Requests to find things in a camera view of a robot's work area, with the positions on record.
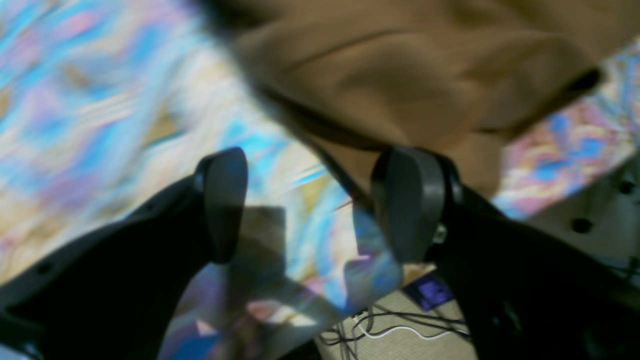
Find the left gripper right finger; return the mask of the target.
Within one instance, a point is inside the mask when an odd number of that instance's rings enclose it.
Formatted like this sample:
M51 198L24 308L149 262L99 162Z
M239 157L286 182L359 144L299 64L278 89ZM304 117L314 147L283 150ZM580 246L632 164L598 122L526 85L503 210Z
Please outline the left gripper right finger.
M637 360L639 289L550 234L509 219L420 148L384 151L375 216L402 264L432 263L480 360Z

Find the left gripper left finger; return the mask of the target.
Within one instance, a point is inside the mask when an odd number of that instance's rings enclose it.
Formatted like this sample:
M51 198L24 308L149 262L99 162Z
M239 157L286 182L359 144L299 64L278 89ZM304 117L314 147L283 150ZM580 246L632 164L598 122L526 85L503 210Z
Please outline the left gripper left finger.
M227 264L249 167L202 158L126 218L53 251L1 287L1 348L28 360L155 360L190 281Z

